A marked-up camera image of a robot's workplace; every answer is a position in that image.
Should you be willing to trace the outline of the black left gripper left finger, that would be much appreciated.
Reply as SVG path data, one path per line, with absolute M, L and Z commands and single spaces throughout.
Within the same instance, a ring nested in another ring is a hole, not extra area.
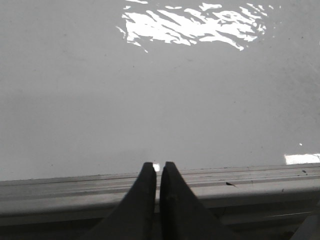
M 112 213 L 82 236 L 83 240 L 149 240 L 152 236 L 157 176 L 151 162 L 142 169 Z

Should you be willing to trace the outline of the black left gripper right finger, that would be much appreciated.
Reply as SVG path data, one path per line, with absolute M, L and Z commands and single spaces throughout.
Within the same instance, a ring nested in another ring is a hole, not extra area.
M 205 208 L 173 162 L 162 171 L 159 208 L 164 240 L 240 239 Z

